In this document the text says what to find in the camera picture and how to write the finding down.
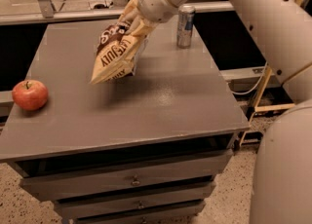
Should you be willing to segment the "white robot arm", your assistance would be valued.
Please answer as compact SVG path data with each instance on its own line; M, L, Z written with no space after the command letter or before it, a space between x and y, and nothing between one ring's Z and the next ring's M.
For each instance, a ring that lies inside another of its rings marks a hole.
M121 16L166 22L187 0L132 0ZM312 18L292 0L229 0L294 106L266 131L250 224L312 224Z

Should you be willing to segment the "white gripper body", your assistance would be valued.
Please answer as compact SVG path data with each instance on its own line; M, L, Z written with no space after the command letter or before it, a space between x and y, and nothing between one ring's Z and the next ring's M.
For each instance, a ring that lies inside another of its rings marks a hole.
M141 14L154 22L167 22L177 13L170 0L138 0L137 5Z

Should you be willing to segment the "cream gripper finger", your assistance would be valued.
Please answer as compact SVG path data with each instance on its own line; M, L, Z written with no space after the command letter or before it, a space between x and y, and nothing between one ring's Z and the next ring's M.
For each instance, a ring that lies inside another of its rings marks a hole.
M118 32L122 36L136 38L147 37L157 26L156 22L147 19L138 7L139 0L130 0L117 20Z

